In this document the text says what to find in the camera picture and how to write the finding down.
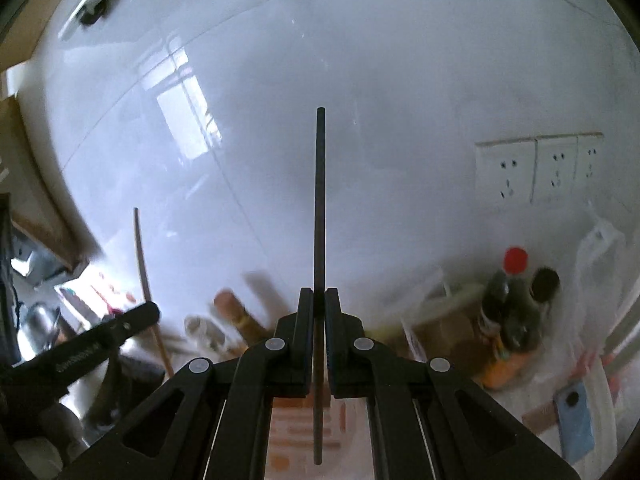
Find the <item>triple wall socket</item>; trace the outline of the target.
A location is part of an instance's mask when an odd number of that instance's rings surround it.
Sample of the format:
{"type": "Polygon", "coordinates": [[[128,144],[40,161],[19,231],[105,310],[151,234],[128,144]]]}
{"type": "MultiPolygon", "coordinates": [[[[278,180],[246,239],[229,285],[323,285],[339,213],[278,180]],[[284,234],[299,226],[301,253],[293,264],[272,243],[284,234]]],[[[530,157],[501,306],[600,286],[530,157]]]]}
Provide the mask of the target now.
{"type": "Polygon", "coordinates": [[[597,180],[603,147],[600,132],[476,144],[476,197],[502,208],[584,192],[597,180]]]}

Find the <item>brown card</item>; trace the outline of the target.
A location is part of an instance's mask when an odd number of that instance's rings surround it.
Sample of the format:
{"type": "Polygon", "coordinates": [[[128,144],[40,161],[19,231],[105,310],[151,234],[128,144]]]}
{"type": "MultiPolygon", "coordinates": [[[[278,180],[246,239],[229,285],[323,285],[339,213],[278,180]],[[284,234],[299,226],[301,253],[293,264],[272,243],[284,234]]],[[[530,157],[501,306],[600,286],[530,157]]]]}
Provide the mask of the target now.
{"type": "Polygon", "coordinates": [[[534,408],[522,416],[522,424],[533,434],[542,434],[558,424],[558,415],[553,402],[534,408]]]}

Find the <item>black range hood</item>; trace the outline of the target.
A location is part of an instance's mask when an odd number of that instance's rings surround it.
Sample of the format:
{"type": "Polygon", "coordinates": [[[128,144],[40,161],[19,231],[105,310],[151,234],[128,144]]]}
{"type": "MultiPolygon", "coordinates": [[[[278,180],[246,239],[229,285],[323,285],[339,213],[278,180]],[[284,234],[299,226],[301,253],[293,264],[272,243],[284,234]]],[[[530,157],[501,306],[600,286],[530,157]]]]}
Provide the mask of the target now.
{"type": "Polygon", "coordinates": [[[9,202],[15,271],[35,289],[79,278],[88,261],[43,182],[13,96],[1,101],[1,195],[9,202]]]}

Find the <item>red cap sauce bottle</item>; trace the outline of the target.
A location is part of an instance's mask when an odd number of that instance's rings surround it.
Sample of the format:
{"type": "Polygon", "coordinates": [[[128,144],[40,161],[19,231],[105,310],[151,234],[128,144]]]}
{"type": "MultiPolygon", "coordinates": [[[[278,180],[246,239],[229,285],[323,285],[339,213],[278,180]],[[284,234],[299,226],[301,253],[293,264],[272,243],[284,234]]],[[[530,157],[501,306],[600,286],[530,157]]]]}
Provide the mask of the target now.
{"type": "Polygon", "coordinates": [[[477,327],[483,338],[495,337],[500,332],[511,311],[506,300],[524,282],[527,267],[528,253],[524,248],[512,246],[506,250],[502,266],[489,280],[480,302],[477,327]]]}

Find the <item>blue smartphone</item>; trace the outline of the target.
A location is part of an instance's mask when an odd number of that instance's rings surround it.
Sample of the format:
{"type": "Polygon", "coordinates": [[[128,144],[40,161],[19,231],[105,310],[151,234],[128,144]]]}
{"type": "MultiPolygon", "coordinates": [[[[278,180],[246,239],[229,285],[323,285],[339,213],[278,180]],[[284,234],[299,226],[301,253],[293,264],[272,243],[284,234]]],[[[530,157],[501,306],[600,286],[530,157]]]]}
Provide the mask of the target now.
{"type": "Polygon", "coordinates": [[[555,393],[553,405],[562,456],[567,463],[574,465],[596,446],[584,383],[573,382],[555,393]]]}

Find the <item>glass oil dispenser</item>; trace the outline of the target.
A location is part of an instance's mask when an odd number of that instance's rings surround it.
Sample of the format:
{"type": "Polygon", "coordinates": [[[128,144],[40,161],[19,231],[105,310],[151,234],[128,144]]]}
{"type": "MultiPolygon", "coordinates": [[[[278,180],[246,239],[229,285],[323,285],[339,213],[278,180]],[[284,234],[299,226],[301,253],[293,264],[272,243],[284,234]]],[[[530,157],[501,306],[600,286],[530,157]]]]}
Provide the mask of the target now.
{"type": "Polygon", "coordinates": [[[188,315],[183,322],[184,332],[192,344],[221,360],[238,358],[245,350],[222,331],[210,318],[188,315]]]}

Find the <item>cream utensil holder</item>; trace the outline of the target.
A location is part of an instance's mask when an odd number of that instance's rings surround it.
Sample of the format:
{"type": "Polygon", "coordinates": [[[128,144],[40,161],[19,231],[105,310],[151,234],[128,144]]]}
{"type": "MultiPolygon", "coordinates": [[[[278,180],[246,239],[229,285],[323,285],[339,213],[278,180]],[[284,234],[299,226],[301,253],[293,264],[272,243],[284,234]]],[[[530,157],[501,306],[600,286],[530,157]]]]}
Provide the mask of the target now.
{"type": "Polygon", "coordinates": [[[314,462],[314,400],[273,400],[267,479],[372,479],[368,408],[365,400],[323,398],[322,463],[314,462]]]}

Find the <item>clear plastic bag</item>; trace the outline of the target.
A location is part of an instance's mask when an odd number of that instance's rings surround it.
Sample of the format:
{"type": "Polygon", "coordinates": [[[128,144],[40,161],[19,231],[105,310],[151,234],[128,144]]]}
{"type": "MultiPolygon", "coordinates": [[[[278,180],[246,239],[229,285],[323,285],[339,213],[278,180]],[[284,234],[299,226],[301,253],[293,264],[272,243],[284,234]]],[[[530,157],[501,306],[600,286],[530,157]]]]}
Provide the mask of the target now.
{"type": "Polygon", "coordinates": [[[605,356],[606,341],[639,296],[639,231],[626,235],[589,211],[591,228],[580,241],[572,291],[576,363],[572,376],[586,377],[605,356]]]}

